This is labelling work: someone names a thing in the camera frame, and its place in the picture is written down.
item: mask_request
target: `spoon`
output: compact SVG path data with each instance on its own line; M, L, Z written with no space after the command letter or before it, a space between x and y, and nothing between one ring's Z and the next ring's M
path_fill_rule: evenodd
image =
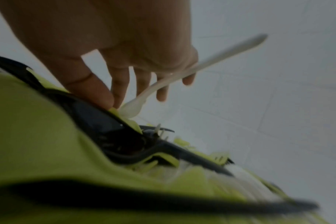
M267 37L268 37L267 34L259 34L255 37L242 41L239 44L234 45L233 47L227 48L221 51L220 53L217 53L184 71L177 72L175 74L172 74L170 76L161 79L160 81L152 84L149 88L145 89L135 99L127 102L121 108L119 108L119 114L125 118L135 117L140 113L143 104L147 100L147 97L150 96L152 93L156 92L157 90L159 90L160 88L163 88L177 80L180 80L200 70L210 67L211 65L214 65L229 57L235 56L239 53L252 49L263 43Z

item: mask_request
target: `tiled floor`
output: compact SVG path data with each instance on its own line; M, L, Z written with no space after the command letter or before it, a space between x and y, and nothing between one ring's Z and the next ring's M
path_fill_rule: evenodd
M336 0L191 2L202 59L258 33L270 37L200 72L191 87L175 84L166 104L152 97L140 115L205 152L229 151L288 194L318 201L336 224ZM0 55L54 80L1 17ZM84 59L110 85L100 55ZM134 95L135 82L127 100Z

